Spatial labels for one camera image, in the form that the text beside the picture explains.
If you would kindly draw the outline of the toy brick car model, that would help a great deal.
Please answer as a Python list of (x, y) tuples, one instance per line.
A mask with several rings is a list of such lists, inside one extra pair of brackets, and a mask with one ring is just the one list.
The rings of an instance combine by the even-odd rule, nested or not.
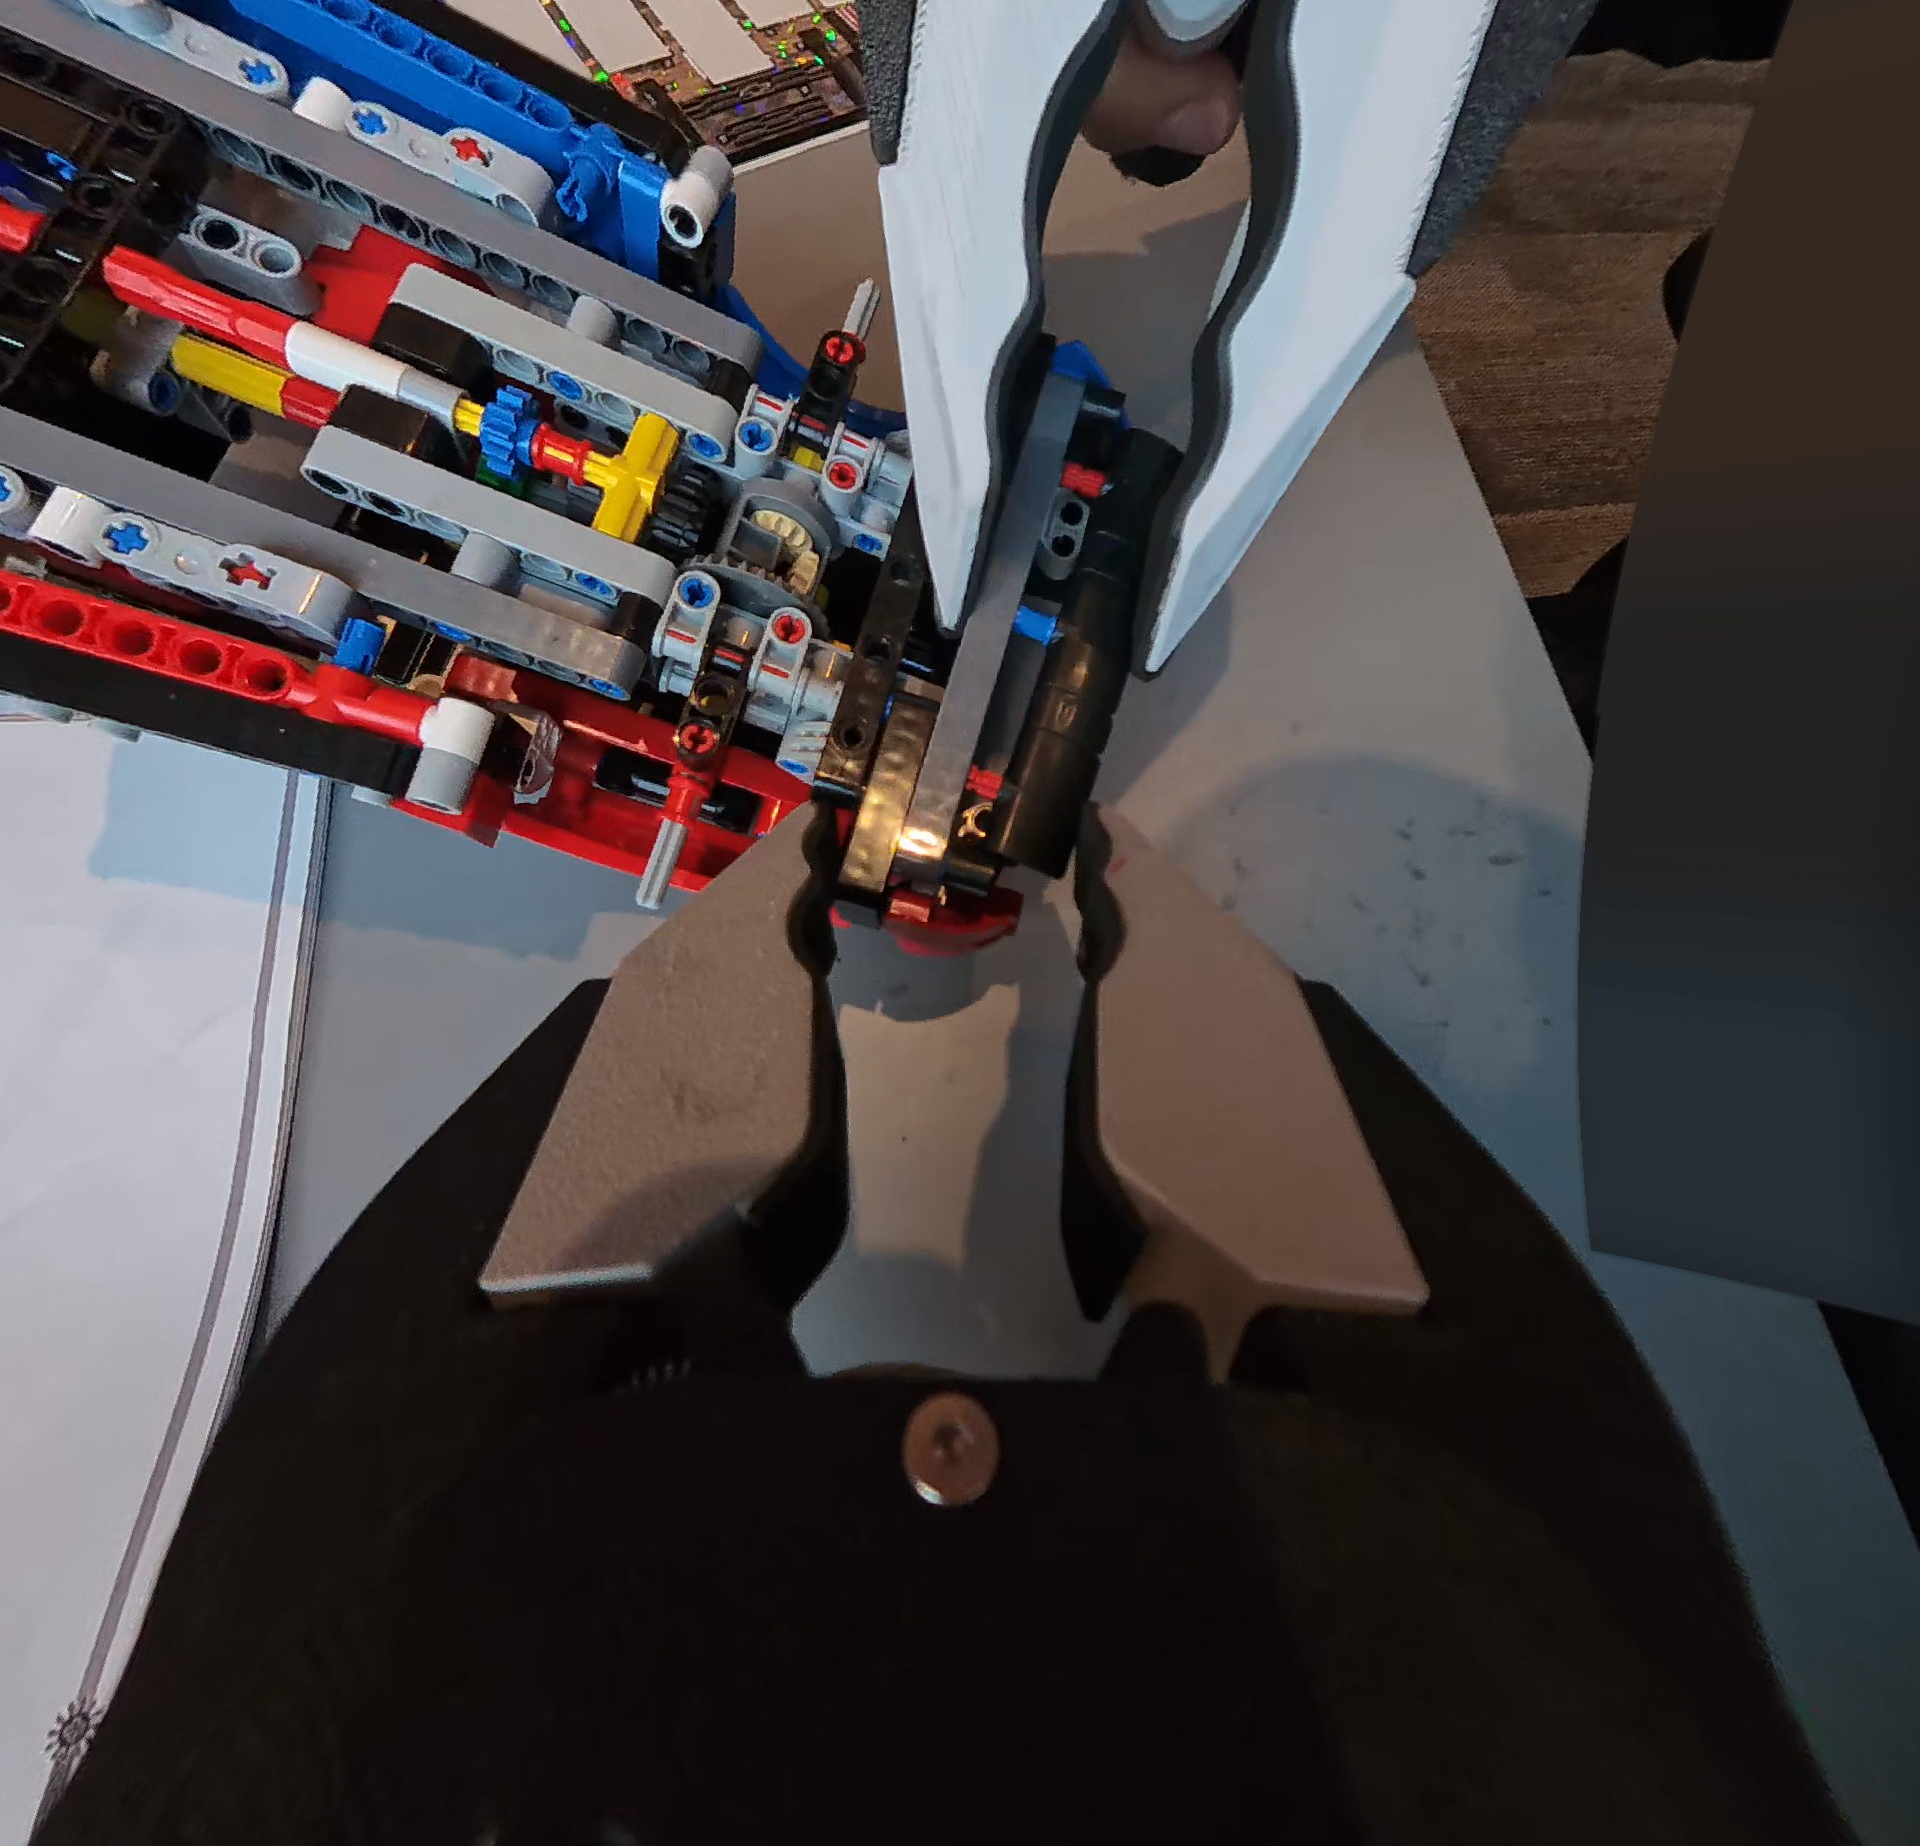
[(812, 355), (732, 282), (735, 161), (443, 0), (3, 0), (3, 681), (704, 888), (839, 823), (837, 923), (948, 880), (1075, 436), (1045, 345), (987, 618), (937, 623), (882, 294)]

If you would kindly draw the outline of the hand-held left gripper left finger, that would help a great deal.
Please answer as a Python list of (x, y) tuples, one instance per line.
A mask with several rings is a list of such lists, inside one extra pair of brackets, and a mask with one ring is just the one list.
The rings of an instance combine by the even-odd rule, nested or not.
[(497, 1304), (609, 1298), (726, 1257), (798, 1306), (848, 1234), (830, 999), (837, 814), (788, 814), (615, 973), (482, 1266)]

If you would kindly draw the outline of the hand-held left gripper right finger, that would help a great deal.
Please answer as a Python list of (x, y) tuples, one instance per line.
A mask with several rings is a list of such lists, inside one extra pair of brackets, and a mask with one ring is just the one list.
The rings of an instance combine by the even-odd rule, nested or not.
[(1429, 1278), (1283, 959), (1118, 814), (1081, 818), (1071, 888), (1060, 1218), (1081, 1314), (1417, 1313)]

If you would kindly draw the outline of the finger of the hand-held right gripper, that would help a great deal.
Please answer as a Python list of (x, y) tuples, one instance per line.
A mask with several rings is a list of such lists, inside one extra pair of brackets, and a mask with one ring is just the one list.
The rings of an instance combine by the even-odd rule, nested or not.
[(1247, 21), (1251, 200), (1190, 359), (1190, 449), (1147, 546), (1137, 673), (1212, 604), (1400, 322), (1500, 0), (1145, 0), (1177, 45)]
[(937, 623), (1011, 481), (1041, 228), (1126, 0), (873, 0), (873, 149)]

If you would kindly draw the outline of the holographic sticker sheet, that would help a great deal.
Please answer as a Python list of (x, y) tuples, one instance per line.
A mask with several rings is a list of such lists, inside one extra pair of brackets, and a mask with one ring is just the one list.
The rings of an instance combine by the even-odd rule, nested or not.
[(679, 110), (735, 164), (867, 121), (855, 0), (443, 0), (630, 101)]

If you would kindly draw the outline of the instruction booklet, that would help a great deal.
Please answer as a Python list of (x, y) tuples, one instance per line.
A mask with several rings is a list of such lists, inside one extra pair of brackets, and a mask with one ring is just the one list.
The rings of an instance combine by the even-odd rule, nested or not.
[(269, 1278), (330, 788), (3, 702), (3, 1842), (128, 1666)]

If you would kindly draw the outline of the black segmented brick bar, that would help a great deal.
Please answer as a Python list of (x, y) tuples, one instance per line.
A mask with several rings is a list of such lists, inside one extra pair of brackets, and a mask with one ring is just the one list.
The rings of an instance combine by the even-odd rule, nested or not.
[(1012, 619), (1024, 702), (981, 737), (948, 858), (964, 893), (997, 876), (1064, 876), (1133, 671), (1147, 532), (1183, 451), (1137, 427), (1075, 436)]

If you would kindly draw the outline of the person's dark clothing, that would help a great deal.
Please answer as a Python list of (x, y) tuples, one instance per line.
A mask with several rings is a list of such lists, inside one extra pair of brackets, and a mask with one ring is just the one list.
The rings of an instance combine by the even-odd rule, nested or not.
[(1917, 0), (1795, 0), (1622, 571), (1595, 1249), (1917, 1323)]

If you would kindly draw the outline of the person's right hand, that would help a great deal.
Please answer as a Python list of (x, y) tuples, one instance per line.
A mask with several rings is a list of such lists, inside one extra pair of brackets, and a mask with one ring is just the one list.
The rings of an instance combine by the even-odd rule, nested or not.
[(1169, 50), (1123, 24), (1123, 43), (1079, 134), (1099, 153), (1169, 149), (1206, 157), (1241, 123), (1241, 80), (1223, 50)]

